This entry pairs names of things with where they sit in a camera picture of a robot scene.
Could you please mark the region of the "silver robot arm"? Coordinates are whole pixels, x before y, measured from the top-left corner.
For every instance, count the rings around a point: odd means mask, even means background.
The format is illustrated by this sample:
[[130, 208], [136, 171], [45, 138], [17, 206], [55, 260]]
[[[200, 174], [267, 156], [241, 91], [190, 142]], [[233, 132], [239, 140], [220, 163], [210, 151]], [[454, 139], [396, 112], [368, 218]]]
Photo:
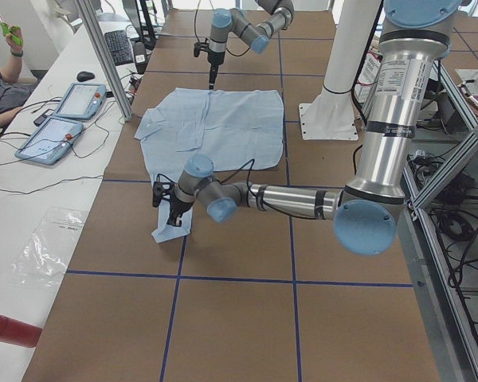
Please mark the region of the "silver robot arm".
[[[386, 18], [379, 41], [382, 61], [370, 92], [360, 163], [341, 191], [226, 184], [214, 176], [210, 158], [190, 158], [169, 188], [167, 222], [200, 202], [216, 222], [239, 206], [273, 210], [307, 220], [330, 220], [338, 241], [360, 255], [377, 255], [391, 246], [405, 194], [403, 167], [415, 134], [433, 62], [444, 57], [459, 8], [457, 1], [384, 1]], [[375, 1], [343, 6], [321, 93], [300, 107], [305, 138], [344, 138], [354, 127], [351, 95], [367, 50], [367, 30], [375, 23]]]
[[292, 1], [257, 1], [257, 5], [270, 15], [258, 25], [248, 21], [237, 8], [216, 9], [211, 21], [210, 37], [200, 45], [194, 45], [195, 57], [201, 51], [207, 52], [210, 63], [209, 89], [214, 89], [219, 66], [224, 63], [230, 33], [240, 38], [252, 51], [261, 54], [275, 33], [292, 24], [295, 13]]

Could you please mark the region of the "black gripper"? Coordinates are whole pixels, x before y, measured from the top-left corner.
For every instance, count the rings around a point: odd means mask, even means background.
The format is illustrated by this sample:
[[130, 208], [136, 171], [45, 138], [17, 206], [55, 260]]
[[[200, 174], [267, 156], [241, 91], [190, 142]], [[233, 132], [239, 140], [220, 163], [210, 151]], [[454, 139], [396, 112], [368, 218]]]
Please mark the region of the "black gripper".
[[208, 62], [210, 63], [210, 74], [209, 74], [209, 90], [214, 90], [214, 86], [217, 80], [217, 72], [220, 65], [224, 63], [225, 53], [224, 52], [214, 52], [210, 50], [207, 57]]
[[181, 227], [183, 215], [192, 208], [193, 204], [194, 201], [183, 201], [179, 197], [172, 195], [170, 197], [170, 211], [167, 224], [173, 227]]

